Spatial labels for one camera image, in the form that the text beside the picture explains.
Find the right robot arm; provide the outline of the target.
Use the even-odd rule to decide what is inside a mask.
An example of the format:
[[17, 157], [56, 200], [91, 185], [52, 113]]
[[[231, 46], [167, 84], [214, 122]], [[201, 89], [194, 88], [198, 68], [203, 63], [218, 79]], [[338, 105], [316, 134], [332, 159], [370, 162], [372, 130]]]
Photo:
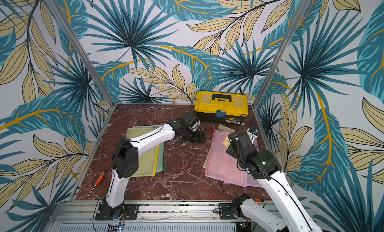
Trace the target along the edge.
[[289, 185], [283, 168], [273, 153], [258, 151], [249, 133], [236, 131], [228, 135], [227, 154], [237, 160], [240, 171], [251, 175], [269, 194], [277, 207], [277, 217], [242, 194], [232, 201], [234, 215], [250, 219], [267, 232], [320, 232]]

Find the pink mesh document bag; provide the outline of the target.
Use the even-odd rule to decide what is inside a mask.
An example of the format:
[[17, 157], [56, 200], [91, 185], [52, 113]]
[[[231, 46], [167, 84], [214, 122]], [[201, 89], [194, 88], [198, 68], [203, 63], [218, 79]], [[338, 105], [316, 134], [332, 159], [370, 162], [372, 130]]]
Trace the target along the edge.
[[[257, 137], [255, 135], [251, 135], [249, 133], [249, 138], [252, 142], [252, 144], [256, 147], [256, 150], [259, 151], [259, 146], [258, 146], [258, 141]], [[251, 174], [247, 174], [247, 187], [256, 187], [256, 188], [261, 188], [262, 186], [260, 183], [253, 178]]]

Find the yellow-green mesh document bag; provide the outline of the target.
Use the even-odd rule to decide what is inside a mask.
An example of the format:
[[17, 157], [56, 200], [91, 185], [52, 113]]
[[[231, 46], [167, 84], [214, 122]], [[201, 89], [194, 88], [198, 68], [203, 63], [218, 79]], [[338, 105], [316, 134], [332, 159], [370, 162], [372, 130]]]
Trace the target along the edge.
[[[157, 127], [134, 127], [129, 128], [126, 134], [127, 139], [136, 138], [147, 134]], [[141, 157], [139, 157], [139, 168], [137, 172], [133, 175], [134, 178], [137, 177], [153, 177], [157, 172], [157, 164], [159, 157], [160, 146], [157, 145], [154, 148], [151, 148], [145, 152]]]

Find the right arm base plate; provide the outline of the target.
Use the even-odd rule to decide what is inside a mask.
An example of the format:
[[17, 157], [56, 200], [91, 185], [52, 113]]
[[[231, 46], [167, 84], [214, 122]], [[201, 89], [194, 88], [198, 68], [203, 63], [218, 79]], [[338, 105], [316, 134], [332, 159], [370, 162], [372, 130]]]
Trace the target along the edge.
[[260, 219], [260, 214], [257, 214], [257, 211], [253, 206], [255, 203], [246, 203], [242, 204], [230, 204], [230, 203], [221, 203], [219, 207], [213, 210], [213, 213], [218, 214], [221, 220], [242, 220], [242, 219], [251, 219], [256, 220]]

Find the cream wiping cloth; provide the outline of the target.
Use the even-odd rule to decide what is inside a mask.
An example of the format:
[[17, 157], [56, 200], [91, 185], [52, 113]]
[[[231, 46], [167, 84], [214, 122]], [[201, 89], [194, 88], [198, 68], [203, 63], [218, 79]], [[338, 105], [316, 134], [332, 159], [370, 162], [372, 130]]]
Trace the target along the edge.
[[225, 140], [223, 141], [223, 145], [226, 148], [229, 148], [229, 146], [231, 145], [230, 139], [228, 137], [226, 137]]

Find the green-zip clear mesh bag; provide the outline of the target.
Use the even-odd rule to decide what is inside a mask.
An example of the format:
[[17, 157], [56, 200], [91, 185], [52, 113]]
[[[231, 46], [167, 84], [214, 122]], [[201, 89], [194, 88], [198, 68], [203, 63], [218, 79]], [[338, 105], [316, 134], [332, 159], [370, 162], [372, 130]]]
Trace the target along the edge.
[[164, 143], [159, 145], [159, 153], [158, 153], [158, 162], [157, 162], [157, 173], [164, 173], [166, 170], [166, 166], [164, 164], [164, 152], [165, 152], [165, 146]]

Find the pink red-zip mesh bag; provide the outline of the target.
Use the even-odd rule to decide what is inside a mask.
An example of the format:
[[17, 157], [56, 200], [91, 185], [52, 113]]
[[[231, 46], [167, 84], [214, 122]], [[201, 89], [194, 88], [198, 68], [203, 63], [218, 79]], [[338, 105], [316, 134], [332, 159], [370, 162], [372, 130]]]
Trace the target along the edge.
[[237, 160], [227, 154], [227, 147], [223, 144], [229, 134], [228, 132], [214, 131], [205, 176], [227, 184], [246, 187], [246, 173], [237, 168]]

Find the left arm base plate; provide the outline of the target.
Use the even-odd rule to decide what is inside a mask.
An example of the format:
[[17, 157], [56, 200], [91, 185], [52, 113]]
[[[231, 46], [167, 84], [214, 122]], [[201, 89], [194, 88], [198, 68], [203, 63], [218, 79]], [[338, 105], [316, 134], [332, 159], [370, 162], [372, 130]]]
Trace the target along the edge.
[[135, 221], [138, 216], [139, 204], [121, 204], [116, 208], [102, 203], [95, 215], [96, 221]]

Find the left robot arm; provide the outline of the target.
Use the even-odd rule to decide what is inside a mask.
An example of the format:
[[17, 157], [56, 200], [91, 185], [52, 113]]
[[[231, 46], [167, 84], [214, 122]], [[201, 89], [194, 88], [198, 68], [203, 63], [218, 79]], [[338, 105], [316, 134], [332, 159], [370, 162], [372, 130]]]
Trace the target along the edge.
[[186, 114], [181, 119], [168, 120], [142, 136], [120, 140], [112, 157], [110, 187], [106, 198], [100, 204], [100, 211], [106, 212], [110, 217], [123, 214], [127, 184], [139, 169], [139, 158], [150, 149], [177, 138], [182, 142], [205, 143], [205, 134], [197, 130], [199, 125], [200, 120], [195, 114]]

